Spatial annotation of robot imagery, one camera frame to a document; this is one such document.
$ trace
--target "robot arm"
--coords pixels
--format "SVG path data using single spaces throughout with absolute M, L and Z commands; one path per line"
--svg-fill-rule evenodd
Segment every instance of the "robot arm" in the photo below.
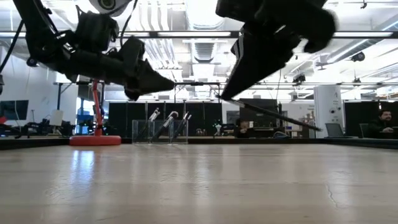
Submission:
M 49 16 L 51 10 L 44 8 L 40 0 L 14 0 L 25 24 L 30 53 L 28 66 L 34 67 L 40 62 L 65 74 L 72 82 L 78 75 L 84 75 L 116 83 L 124 87 L 131 100 L 148 93 L 172 90 L 174 82 L 162 77 L 143 59 L 144 43 L 134 36 L 128 37 L 119 51 L 103 53 L 110 42 L 119 37 L 118 23 L 110 15 L 120 15 L 130 1 L 90 0 L 99 12 L 105 14 L 81 12 L 75 31 L 60 32 Z
M 244 22 L 231 48 L 236 56 L 221 98 L 232 97 L 285 67 L 302 39 L 304 52 L 324 49 L 336 32 L 326 0 L 218 0 L 216 13 Z

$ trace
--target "fluorescent light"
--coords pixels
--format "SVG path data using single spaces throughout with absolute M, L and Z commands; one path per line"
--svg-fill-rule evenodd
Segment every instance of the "fluorescent light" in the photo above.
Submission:
M 334 37 L 389 37 L 393 32 L 336 32 Z
M 217 43 L 228 43 L 228 40 L 215 40 L 215 39 L 190 39 L 182 40 L 184 44 L 217 44 Z
M 135 36 L 135 37 L 149 37 L 149 33 L 148 32 L 128 32 L 128 33 L 124 33 L 125 37 L 129 37 L 129 36 Z
M 159 37 L 229 37 L 231 32 L 191 31 L 191 32 L 158 32 Z
M 15 32 L 0 32 L 0 38 L 13 38 L 15 36 Z M 20 32 L 19 38 L 25 37 L 26 32 Z

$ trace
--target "person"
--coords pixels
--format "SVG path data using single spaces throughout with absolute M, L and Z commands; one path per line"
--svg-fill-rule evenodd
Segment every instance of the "person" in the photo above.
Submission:
M 244 122 L 244 121 L 241 121 L 240 119 L 237 119 L 235 122 L 235 130 L 234 130 L 235 137 L 236 138 L 249 138 L 248 127 L 249 127 L 248 122 Z
M 383 138 L 383 133 L 393 133 L 391 124 L 391 111 L 380 110 L 378 119 L 369 123 L 368 131 L 370 138 Z

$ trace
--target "computer screen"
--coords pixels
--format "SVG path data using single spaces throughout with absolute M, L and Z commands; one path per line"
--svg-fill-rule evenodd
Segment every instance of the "computer screen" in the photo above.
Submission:
M 327 123 L 326 130 L 328 131 L 329 137 L 343 137 L 344 133 L 338 123 Z
M 8 121 L 26 120 L 28 105 L 28 100 L 0 101 L 0 116 Z

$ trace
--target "ceiling duct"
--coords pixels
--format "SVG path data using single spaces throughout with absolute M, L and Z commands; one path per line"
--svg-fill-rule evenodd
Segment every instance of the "ceiling duct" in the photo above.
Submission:
M 222 30 L 224 18 L 215 13 L 217 0 L 186 0 L 185 5 L 190 30 Z M 216 43 L 192 44 L 193 57 L 201 63 L 210 63 L 215 50 Z
M 394 17 L 390 18 L 386 22 L 383 22 L 381 25 L 375 27 L 373 30 L 382 30 L 382 31 L 398 31 L 398 14 Z M 371 47 L 383 39 L 365 39 L 365 40 L 354 40 L 348 45 L 340 48 L 339 50 L 331 53 L 328 56 L 328 63 L 336 63 L 341 60 L 344 60 L 350 56 L 353 56 L 364 49 Z

